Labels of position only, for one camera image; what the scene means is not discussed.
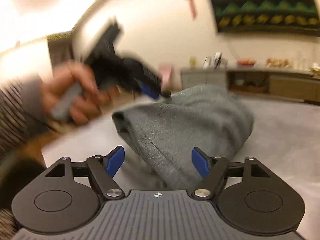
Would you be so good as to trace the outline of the striped grey sleeve forearm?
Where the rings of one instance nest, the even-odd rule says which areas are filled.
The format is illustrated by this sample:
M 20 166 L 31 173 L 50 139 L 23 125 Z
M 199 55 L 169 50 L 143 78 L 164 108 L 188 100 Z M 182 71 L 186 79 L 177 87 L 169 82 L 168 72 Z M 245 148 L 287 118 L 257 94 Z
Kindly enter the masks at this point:
M 1 84 L 1 159 L 49 129 L 37 75 Z

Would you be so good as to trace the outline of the person left hand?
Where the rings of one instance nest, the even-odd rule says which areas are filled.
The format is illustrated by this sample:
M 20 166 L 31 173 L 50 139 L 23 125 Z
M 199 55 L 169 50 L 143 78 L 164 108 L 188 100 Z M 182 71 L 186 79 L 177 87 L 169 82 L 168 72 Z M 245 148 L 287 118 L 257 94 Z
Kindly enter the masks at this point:
M 41 102 L 48 118 L 57 120 L 53 109 L 75 83 L 81 84 L 83 93 L 73 99 L 69 117 L 64 122 L 72 120 L 76 125 L 85 125 L 101 115 L 100 107 L 108 105 L 119 95 L 116 86 L 99 91 L 91 68 L 80 62 L 67 61 L 55 68 L 51 79 L 41 83 Z

